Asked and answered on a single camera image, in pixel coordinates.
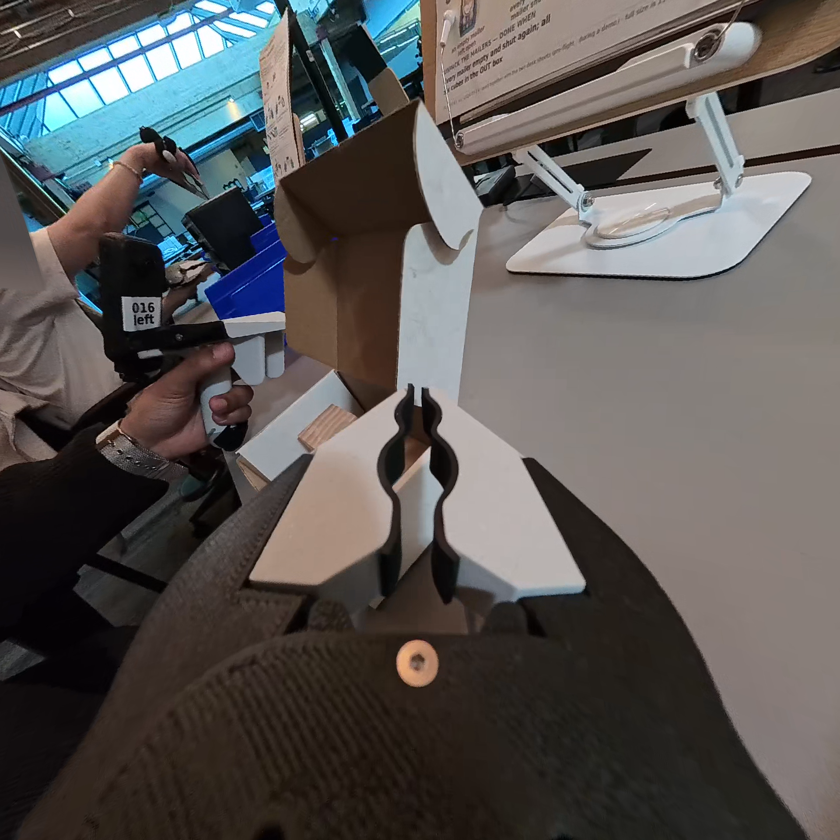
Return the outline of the grey desk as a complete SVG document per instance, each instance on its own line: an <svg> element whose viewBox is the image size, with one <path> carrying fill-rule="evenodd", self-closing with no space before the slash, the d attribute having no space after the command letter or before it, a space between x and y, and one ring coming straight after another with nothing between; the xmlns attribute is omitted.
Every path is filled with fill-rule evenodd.
<svg viewBox="0 0 840 840"><path fill-rule="evenodd" d="M563 205L484 211L460 403L646 563L756 763L838 838L838 90L731 123L755 174L812 182L724 275L513 276Z"/></svg>

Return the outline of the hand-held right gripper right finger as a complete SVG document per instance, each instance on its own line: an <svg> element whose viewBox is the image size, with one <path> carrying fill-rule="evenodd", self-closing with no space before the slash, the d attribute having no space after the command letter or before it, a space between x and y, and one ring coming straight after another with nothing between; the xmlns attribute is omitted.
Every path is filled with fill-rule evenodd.
<svg viewBox="0 0 840 840"><path fill-rule="evenodd" d="M524 457L436 388L423 388L422 414L442 489L430 554L441 601L487 614L501 602L582 593L585 578Z"/></svg>

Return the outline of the wooden board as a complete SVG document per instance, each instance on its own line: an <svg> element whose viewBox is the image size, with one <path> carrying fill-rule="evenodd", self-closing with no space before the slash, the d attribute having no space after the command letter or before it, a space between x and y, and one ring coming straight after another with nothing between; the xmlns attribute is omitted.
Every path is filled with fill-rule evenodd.
<svg viewBox="0 0 840 840"><path fill-rule="evenodd" d="M746 21L682 35L614 71L446 138L461 165L581 133L668 105L721 143L726 129L719 93L763 81L838 47L839 2L768 2Z"/></svg>

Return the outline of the printed instruction sheet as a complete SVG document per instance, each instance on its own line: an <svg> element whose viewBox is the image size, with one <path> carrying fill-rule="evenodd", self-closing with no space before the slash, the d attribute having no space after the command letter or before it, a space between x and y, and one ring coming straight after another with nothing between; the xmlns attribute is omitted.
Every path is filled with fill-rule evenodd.
<svg viewBox="0 0 840 840"><path fill-rule="evenodd" d="M436 123L544 87L738 2L421 2L424 95Z"/></svg>

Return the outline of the silver wristwatch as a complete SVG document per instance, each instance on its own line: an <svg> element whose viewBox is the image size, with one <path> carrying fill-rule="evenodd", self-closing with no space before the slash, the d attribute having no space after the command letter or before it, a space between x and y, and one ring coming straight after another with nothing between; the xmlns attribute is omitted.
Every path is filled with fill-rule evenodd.
<svg viewBox="0 0 840 840"><path fill-rule="evenodd" d="M132 476L172 483L183 479L188 469L139 444L113 423L96 437L96 449L112 466Z"/></svg>

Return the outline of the white cardboard mailer box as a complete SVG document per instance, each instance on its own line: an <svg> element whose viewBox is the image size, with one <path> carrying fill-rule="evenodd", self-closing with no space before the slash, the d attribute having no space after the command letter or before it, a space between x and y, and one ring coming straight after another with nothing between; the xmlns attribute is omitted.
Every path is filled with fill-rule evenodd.
<svg viewBox="0 0 840 840"><path fill-rule="evenodd" d="M413 427L424 387L456 402L482 205L423 101L285 176L275 204L291 348L358 418L408 385Z"/></svg>

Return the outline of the person's left hand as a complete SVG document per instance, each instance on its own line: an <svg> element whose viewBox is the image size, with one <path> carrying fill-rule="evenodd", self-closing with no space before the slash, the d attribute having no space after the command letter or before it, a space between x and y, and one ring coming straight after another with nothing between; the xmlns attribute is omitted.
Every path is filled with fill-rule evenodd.
<svg viewBox="0 0 840 840"><path fill-rule="evenodd" d="M216 343L188 354L131 403L119 427L141 447L169 460L201 451L209 445L200 403L200 386L229 368L235 348Z"/></svg>

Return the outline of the white document stand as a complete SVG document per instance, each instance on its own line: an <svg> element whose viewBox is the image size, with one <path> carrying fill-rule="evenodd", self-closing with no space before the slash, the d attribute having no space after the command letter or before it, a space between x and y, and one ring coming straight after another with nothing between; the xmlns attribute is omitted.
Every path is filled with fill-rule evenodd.
<svg viewBox="0 0 840 840"><path fill-rule="evenodd" d="M812 177L799 171L744 175L745 159L716 92L686 101L706 137L714 182L593 197L529 135L565 127L739 68L761 44L750 23L716 25L629 60L613 73L510 114L458 131L464 154L509 149L569 210L509 258L513 274L692 280L741 264L799 200Z"/></svg>

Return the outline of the cardboard sign panel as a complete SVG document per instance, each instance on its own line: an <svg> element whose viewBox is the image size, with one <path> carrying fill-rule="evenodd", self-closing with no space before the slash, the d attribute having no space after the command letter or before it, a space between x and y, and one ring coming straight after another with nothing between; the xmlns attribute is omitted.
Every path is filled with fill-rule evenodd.
<svg viewBox="0 0 840 840"><path fill-rule="evenodd" d="M305 163L301 126L291 103L289 17L289 10L286 10L259 53L266 142L276 185Z"/></svg>

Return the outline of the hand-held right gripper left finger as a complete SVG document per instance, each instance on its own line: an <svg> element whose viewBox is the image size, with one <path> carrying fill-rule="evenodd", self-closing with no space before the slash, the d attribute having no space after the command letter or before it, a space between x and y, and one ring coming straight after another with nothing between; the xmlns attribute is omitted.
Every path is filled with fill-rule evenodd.
<svg viewBox="0 0 840 840"><path fill-rule="evenodd" d="M395 484L414 408L408 385L316 449L250 572L252 587L340 602L350 613L394 592L403 563Z"/></svg>

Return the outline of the wooden cube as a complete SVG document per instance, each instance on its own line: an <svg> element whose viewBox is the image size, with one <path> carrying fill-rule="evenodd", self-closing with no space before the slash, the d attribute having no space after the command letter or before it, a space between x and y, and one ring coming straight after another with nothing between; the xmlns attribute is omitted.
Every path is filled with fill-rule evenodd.
<svg viewBox="0 0 840 840"><path fill-rule="evenodd" d="M312 453L353 424L357 418L351 411L332 403L300 431L297 441L306 452Z"/></svg>

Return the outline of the person's left forearm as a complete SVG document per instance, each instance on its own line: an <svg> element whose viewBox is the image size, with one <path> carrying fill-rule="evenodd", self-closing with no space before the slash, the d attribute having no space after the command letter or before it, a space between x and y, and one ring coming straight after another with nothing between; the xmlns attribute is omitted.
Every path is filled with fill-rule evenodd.
<svg viewBox="0 0 840 840"><path fill-rule="evenodd" d="M162 499L167 481L130 474L102 456L96 425L54 458L1 474L1 624L68 585L87 558Z"/></svg>

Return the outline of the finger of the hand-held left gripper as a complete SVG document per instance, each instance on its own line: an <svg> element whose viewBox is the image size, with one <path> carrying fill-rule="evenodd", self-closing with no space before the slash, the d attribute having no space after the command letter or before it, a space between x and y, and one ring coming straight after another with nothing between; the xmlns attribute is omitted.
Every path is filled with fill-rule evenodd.
<svg viewBox="0 0 840 840"><path fill-rule="evenodd" d="M266 312L224 319L234 346L233 369L243 382L276 379L285 370L286 315Z"/></svg>

